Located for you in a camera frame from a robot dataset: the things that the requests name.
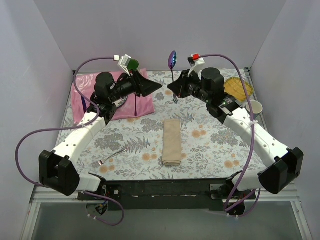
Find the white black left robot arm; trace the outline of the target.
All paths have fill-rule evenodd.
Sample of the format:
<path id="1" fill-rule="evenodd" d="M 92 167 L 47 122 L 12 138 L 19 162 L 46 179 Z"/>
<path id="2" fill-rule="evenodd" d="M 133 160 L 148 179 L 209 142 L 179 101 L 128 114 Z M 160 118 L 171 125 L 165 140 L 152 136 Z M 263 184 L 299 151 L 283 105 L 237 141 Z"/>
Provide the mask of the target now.
<path id="1" fill-rule="evenodd" d="M 106 196 L 102 177 L 92 173 L 78 173 L 75 165 L 93 138 L 112 120 L 117 111 L 116 101 L 128 95 L 147 97 L 159 90 L 161 84 L 131 71 L 120 75 L 117 81 L 109 72 L 102 72 L 95 79 L 92 103 L 77 129 L 52 151 L 44 150 L 39 156 L 40 183 L 65 196 L 88 191 L 95 200 Z"/>

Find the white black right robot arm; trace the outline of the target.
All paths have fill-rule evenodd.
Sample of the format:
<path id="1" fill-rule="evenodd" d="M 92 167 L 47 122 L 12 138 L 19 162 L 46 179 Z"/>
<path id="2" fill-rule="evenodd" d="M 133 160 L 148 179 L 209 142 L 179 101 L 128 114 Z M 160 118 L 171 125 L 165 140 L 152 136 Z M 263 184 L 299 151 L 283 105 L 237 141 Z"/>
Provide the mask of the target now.
<path id="1" fill-rule="evenodd" d="M 225 92 L 224 83 L 220 71 L 209 67 L 200 74 L 182 71 L 168 88 L 181 99 L 193 96 L 203 101 L 212 117 L 234 131 L 243 142 L 253 144 L 254 152 L 264 164 L 261 169 L 232 175 L 219 193 L 227 192 L 230 198 L 237 199 L 246 190 L 265 189 L 276 195 L 300 175 L 304 153 L 298 147 L 290 149 L 251 121 L 247 110 Z"/>

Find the beige cloth napkin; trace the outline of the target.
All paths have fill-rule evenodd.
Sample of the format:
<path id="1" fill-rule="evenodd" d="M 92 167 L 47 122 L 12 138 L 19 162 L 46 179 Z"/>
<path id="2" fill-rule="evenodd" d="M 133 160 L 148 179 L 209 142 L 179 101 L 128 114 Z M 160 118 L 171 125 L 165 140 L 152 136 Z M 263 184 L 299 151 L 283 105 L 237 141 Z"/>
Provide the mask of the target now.
<path id="1" fill-rule="evenodd" d="M 164 166 L 179 166 L 182 162 L 181 122 L 167 119 L 163 126 L 162 163 Z"/>

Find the silver fork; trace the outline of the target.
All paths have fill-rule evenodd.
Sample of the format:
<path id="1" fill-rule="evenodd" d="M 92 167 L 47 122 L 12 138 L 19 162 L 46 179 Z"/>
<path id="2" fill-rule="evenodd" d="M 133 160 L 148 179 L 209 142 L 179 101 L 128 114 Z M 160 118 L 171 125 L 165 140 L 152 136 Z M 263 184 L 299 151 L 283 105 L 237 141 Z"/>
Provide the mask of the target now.
<path id="1" fill-rule="evenodd" d="M 122 149 L 122 150 L 119 150 L 119 151 L 117 151 L 116 153 L 114 153 L 114 154 L 112 154 L 112 155 L 110 155 L 110 156 L 108 156 L 108 157 L 106 157 L 106 158 L 104 158 L 104 159 L 102 159 L 102 160 L 98 160 L 98 161 L 93 162 L 93 163 L 91 164 L 91 166 L 92 166 L 93 168 L 98 168 L 98 167 L 104 165 L 107 160 L 109 160 L 109 159 L 111 159 L 111 158 L 113 158 L 113 157 L 115 157 L 115 156 L 117 156 L 117 155 L 120 155 L 120 154 L 122 154 L 122 153 L 125 153 L 125 152 L 127 152 L 128 150 L 129 150 L 128 147 L 126 147 L 126 148 L 124 148 L 124 149 Z"/>

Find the iridescent spoon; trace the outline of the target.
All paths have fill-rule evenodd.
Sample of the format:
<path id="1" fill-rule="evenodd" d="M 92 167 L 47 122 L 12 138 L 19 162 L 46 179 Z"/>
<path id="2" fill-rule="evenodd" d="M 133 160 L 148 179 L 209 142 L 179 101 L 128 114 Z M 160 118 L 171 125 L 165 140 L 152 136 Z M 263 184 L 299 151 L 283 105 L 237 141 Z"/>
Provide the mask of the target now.
<path id="1" fill-rule="evenodd" d="M 168 58 L 168 67 L 171 71 L 171 77 L 172 77 L 172 82 L 174 82 L 174 73 L 173 73 L 173 69 L 174 67 L 176 66 L 176 63 L 177 63 L 177 52 L 175 50 L 173 50 L 171 52 L 171 54 L 169 55 L 169 58 Z M 178 103 L 178 97 L 175 93 L 173 93 L 173 97 L 172 97 L 172 100 L 175 104 Z"/>

